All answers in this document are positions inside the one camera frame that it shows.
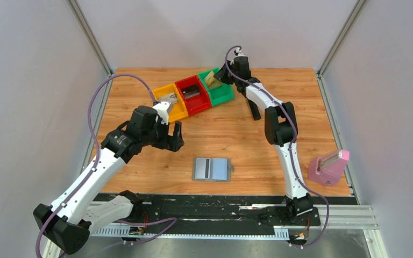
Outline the grey card holder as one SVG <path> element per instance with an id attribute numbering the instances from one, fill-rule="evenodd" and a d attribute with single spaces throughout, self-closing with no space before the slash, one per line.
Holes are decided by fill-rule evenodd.
<path id="1" fill-rule="evenodd" d="M 193 160 L 193 181 L 231 181 L 234 166 L 230 159 L 218 157 L 195 157 Z"/>

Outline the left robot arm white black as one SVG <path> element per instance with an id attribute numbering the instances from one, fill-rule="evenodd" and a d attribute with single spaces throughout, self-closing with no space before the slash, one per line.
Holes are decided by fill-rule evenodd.
<path id="1" fill-rule="evenodd" d="M 169 134 L 169 112 L 172 105 L 157 102 L 153 107 L 139 106 L 130 120 L 109 132 L 95 157 L 74 183 L 50 205 L 39 204 L 33 216 L 41 233 L 64 254 L 78 252 L 90 235 L 120 219 L 139 221 L 143 200 L 126 190 L 102 205 L 90 203 L 110 178 L 120 171 L 146 146 L 177 152 L 184 145 L 181 122 Z"/>

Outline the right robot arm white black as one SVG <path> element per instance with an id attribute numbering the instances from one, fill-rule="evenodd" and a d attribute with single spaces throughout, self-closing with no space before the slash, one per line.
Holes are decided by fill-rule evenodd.
<path id="1" fill-rule="evenodd" d="M 306 219 L 314 205 L 304 184 L 297 155 L 298 127 L 295 108 L 291 102 L 283 102 L 273 96 L 250 71 L 248 57 L 238 56 L 225 60 L 214 77 L 227 84 L 234 84 L 250 107 L 254 120 L 264 120 L 267 142 L 278 155 L 283 171 L 286 193 L 285 215 L 292 224 Z"/>

